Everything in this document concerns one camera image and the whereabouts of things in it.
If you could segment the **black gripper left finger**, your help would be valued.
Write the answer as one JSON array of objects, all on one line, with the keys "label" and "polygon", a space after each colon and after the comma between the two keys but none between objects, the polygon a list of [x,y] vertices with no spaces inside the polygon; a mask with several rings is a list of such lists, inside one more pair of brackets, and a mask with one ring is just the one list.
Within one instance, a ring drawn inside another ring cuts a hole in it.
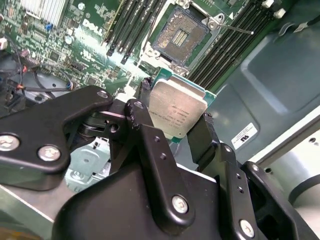
[{"label": "black gripper left finger", "polygon": [[[188,227],[195,209],[164,133],[155,128],[147,107],[131,99],[112,112],[113,97],[90,85],[56,99],[21,110],[0,120],[3,147],[0,165],[2,184],[46,191],[56,188],[71,162],[76,133],[85,119],[100,113],[107,121],[104,135],[116,141],[118,166],[140,161],[152,217],[160,227]],[[174,197],[186,201],[186,210],[174,206]]]}]

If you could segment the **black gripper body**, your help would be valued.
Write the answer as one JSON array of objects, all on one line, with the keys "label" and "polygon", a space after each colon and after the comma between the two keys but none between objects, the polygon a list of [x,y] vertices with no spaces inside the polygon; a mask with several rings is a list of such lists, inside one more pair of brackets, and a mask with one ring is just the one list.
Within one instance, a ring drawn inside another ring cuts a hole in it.
[{"label": "black gripper body", "polygon": [[55,218],[54,240],[234,240],[237,222],[222,205],[216,181],[178,167],[195,204],[195,221],[174,237],[152,216],[142,169],[133,164],[70,198]]}]

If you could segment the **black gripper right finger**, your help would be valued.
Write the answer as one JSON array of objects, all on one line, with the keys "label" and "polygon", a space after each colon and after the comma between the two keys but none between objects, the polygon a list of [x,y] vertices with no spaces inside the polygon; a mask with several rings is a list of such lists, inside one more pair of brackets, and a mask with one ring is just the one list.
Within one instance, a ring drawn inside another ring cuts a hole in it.
[{"label": "black gripper right finger", "polygon": [[198,172],[218,184],[219,232],[225,240],[311,240],[313,231],[264,170],[239,163],[221,142],[211,114],[204,113],[188,132]]}]

